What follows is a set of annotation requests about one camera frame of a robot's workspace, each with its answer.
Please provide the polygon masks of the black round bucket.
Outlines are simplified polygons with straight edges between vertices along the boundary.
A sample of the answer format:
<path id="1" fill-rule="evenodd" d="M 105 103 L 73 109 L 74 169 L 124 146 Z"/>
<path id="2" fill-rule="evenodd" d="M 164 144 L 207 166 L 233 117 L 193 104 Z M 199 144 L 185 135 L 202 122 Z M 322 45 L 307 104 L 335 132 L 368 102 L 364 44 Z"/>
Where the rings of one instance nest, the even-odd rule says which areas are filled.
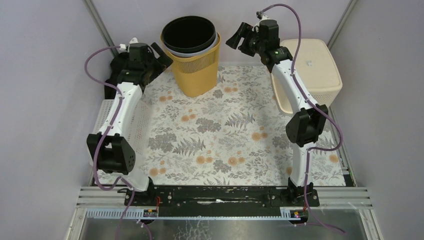
<path id="1" fill-rule="evenodd" d="M 207 18 L 195 15 L 176 18 L 165 25 L 161 32 L 164 45 L 181 54 L 194 54 L 213 46 L 218 34 Z"/>

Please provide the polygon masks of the cream large container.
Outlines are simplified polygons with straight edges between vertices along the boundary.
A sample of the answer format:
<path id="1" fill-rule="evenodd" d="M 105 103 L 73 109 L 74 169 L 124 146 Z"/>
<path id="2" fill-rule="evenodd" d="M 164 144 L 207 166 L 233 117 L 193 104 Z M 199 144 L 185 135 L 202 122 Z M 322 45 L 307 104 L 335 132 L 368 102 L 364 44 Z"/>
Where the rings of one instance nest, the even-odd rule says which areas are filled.
<path id="1" fill-rule="evenodd" d="M 286 39 L 280 45 L 287 47 L 294 57 L 298 39 Z M 334 58 L 326 43 L 321 39 L 301 39 L 295 69 L 299 71 L 301 80 L 319 105 L 329 107 L 343 87 Z M 283 86 L 272 73 L 270 78 L 279 110 L 285 114 L 292 114 L 293 111 Z"/>

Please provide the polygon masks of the yellow plastic waste basket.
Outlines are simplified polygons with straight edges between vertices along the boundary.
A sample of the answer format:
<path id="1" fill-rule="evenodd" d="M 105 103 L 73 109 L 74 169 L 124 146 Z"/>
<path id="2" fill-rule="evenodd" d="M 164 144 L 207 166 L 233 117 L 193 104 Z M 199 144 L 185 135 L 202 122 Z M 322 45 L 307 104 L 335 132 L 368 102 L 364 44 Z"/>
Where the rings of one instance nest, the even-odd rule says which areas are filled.
<path id="1" fill-rule="evenodd" d="M 180 57 L 168 49 L 164 52 L 173 60 L 171 70 L 180 90 L 188 97 L 198 97 L 217 85 L 221 36 L 217 34 L 215 45 L 205 53 Z"/>

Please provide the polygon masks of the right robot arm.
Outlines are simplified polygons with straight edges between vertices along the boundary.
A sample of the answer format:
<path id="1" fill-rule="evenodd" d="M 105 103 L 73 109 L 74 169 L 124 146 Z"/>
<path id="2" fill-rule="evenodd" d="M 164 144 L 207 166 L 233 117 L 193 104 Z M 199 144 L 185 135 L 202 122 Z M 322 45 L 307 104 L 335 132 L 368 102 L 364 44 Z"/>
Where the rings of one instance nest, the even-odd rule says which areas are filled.
<path id="1" fill-rule="evenodd" d="M 257 26 L 242 22 L 226 45 L 251 57 L 259 55 L 273 77 L 273 90 L 283 90 L 288 98 L 293 115 L 285 132 L 293 144 L 293 165 L 286 198 L 291 205 L 299 206 L 313 191 L 308 177 L 310 150 L 323 132 L 328 108 L 319 105 L 301 81 L 295 69 L 295 58 L 287 47 L 280 45 L 276 20 L 262 20 Z"/>

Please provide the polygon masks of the grey bucket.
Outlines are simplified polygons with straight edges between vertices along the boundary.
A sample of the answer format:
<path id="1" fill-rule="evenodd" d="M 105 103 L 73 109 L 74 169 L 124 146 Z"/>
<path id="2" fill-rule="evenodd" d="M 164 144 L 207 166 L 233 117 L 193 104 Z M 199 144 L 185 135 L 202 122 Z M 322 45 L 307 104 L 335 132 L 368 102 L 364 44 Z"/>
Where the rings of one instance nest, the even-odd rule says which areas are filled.
<path id="1" fill-rule="evenodd" d="M 168 46 L 166 46 L 164 41 L 162 42 L 162 45 L 167 52 L 173 54 L 174 56 L 177 56 L 179 58 L 190 58 L 190 57 L 196 57 L 196 56 L 200 56 L 202 54 L 207 53 L 209 50 L 211 50 L 218 43 L 219 40 L 220 40 L 220 35 L 219 35 L 218 32 L 216 32 L 215 39 L 210 46 L 208 46 L 207 48 L 205 48 L 201 51 L 192 52 L 192 53 L 182 53 L 182 52 L 174 51 L 174 50 L 170 49 Z"/>

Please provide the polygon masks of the white perforated basket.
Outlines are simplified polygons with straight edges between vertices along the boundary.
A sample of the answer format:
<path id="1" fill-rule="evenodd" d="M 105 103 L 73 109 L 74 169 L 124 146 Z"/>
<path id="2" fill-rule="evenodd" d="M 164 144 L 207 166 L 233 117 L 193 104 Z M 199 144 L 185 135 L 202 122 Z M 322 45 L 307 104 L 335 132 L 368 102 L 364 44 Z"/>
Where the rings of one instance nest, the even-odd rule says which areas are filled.
<path id="1" fill-rule="evenodd" d="M 94 130 L 86 140 L 92 157 L 116 108 L 117 104 L 113 99 L 102 101 Z M 106 173 L 127 175 L 143 161 L 149 140 L 152 111 L 150 106 L 140 99 L 132 110 L 122 106 L 118 113 L 100 146 L 96 166 L 98 170 Z"/>

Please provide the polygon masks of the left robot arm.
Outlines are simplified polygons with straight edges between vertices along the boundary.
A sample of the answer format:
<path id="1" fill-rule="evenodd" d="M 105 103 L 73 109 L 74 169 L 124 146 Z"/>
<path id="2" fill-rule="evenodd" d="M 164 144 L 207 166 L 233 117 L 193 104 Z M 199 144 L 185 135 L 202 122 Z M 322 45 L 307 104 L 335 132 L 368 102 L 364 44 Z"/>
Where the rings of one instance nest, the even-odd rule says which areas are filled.
<path id="1" fill-rule="evenodd" d="M 133 38 L 129 44 L 113 46 L 121 50 L 110 63 L 112 73 L 106 81 L 88 74 L 93 81 L 106 87 L 105 96 L 113 100 L 109 113 L 96 133 L 87 136 L 86 144 L 92 158 L 96 185 L 112 190 L 119 181 L 136 191 L 136 199 L 144 206 L 152 204 L 155 192 L 150 178 L 132 171 L 140 157 L 136 143 L 131 140 L 131 125 L 146 87 L 173 63 L 155 42 L 146 44 Z"/>

